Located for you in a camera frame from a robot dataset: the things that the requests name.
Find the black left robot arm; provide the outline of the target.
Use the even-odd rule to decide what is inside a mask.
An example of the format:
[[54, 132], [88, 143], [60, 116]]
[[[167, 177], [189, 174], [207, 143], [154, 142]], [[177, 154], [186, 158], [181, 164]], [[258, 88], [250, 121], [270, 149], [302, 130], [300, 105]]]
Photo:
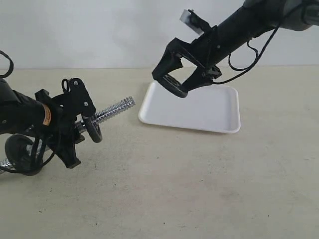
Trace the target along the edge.
[[61, 159], [66, 168], [81, 163], [75, 145], [84, 137], [77, 129], [77, 116], [92, 116], [95, 108], [81, 79], [64, 79], [61, 85], [61, 95], [51, 97], [42, 89], [33, 99], [1, 79], [0, 132], [11, 135], [5, 143], [12, 165], [10, 172], [38, 173], [52, 159], [43, 160], [46, 149], [52, 151], [51, 156]]

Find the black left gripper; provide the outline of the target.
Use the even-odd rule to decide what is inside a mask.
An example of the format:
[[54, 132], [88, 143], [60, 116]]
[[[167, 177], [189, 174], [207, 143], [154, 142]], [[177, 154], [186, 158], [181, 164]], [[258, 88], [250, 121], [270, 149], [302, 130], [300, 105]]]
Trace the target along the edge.
[[46, 105], [51, 112], [51, 122], [47, 127], [51, 138], [47, 146], [62, 160], [66, 168], [72, 169], [81, 161], [76, 155], [75, 145], [83, 142], [86, 131], [82, 121], [78, 121], [74, 112], [70, 92], [51, 98], [48, 91], [42, 89], [35, 93], [37, 101]]

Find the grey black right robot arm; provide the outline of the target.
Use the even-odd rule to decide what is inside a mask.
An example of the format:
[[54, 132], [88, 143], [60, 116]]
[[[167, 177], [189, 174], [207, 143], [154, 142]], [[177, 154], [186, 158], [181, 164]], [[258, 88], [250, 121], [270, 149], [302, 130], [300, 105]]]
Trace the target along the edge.
[[304, 31], [319, 23], [317, 0], [246, 0], [222, 23], [215, 26], [193, 10], [180, 20], [199, 37], [191, 43], [174, 38], [152, 71], [152, 77], [171, 93], [185, 98], [189, 91], [217, 85], [222, 75], [217, 64], [250, 40], [271, 31], [268, 46], [280, 28]]

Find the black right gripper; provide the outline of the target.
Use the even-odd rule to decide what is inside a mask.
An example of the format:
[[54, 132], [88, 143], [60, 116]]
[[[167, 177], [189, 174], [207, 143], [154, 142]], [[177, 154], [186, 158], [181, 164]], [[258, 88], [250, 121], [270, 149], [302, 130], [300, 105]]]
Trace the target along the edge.
[[193, 63], [197, 68], [189, 78], [182, 83], [187, 92], [197, 88], [210, 86], [221, 76], [221, 70], [212, 62], [212, 57], [219, 51], [218, 26], [211, 29], [191, 43], [174, 38], [166, 47], [164, 54], [152, 71], [154, 80], [159, 80], [168, 73], [183, 68], [182, 58]]

